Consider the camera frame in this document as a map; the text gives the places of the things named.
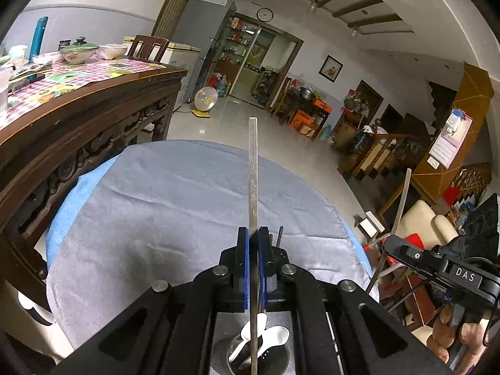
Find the right hand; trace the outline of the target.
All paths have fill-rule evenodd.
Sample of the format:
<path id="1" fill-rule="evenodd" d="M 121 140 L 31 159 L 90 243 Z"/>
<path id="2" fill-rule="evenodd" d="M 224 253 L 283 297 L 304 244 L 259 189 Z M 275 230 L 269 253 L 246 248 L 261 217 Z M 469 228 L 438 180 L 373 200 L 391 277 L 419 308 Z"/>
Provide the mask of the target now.
<path id="1" fill-rule="evenodd" d="M 434 321 L 426 347 L 436 359 L 425 374 L 499 374 L 499 323 L 491 326 L 497 334 L 494 341 L 485 346 L 486 328 L 475 322 L 464 322 L 460 327 L 453 328 L 453 314 L 453 307 L 446 305 Z M 464 347 L 464 354 L 451 369 L 448 366 L 452 361 L 451 347 L 456 343 Z"/>

